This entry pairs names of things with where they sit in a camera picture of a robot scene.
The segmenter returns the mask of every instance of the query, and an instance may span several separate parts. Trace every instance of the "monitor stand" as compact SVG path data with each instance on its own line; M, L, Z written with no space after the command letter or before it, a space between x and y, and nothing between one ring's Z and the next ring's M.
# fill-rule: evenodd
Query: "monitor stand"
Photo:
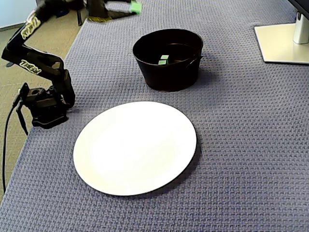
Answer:
M309 20L303 14L293 24L254 29L265 62L309 64Z

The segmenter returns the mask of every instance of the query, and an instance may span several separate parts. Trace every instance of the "black cable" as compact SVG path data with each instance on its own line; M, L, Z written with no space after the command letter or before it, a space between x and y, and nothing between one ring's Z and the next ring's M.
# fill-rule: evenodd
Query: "black cable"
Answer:
M3 155L2 155L2 183L3 183L3 194L5 194L5 147L6 147L6 134L8 130L9 120L11 117L11 114L13 112L15 107L12 107L11 111L9 112L9 115L6 119L5 123L5 129L4 129L4 139L3 139Z
M9 120L11 117L11 114L14 110L15 107L17 107L18 103L20 101L20 94L18 94L16 96L16 98L13 101L13 105L12 105L12 109L9 112L8 118L6 119L6 123L5 123L5 129L4 129L4 139L3 139L3 154L2 154L2 183L3 183L3 194L5 194L5 147L6 147L6 134L7 134L7 130L8 130L8 125L9 125Z

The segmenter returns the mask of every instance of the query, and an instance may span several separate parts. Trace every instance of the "table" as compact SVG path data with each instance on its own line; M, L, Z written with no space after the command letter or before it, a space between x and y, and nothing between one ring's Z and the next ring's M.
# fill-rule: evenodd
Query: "table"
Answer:
M0 231L309 231L309 67L266 64L254 26L291 23L285 0L147 0L139 16L85 22L65 64L69 120L33 128L0 207ZM204 40L190 88L150 89L132 55L149 32ZM200 152L167 186L135 197L98 192L78 176L74 142L99 113L156 101L192 121Z

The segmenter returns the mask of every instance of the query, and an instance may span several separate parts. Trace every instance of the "green block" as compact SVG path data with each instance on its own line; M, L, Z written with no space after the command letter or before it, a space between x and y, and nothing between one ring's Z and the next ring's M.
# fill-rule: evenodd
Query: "green block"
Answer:
M159 65L166 65L166 60L160 60Z
M161 56L161 59L168 59L169 58L169 55L162 55Z
M141 13L141 3L132 1L130 5L130 11L140 14Z

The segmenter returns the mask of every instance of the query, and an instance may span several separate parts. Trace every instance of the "black bowl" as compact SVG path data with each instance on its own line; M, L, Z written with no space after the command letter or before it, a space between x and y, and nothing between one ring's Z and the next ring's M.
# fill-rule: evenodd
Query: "black bowl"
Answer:
M183 29L165 29L141 37L133 54L146 83L159 91L179 91L197 80L203 40ZM162 55L168 64L159 65Z

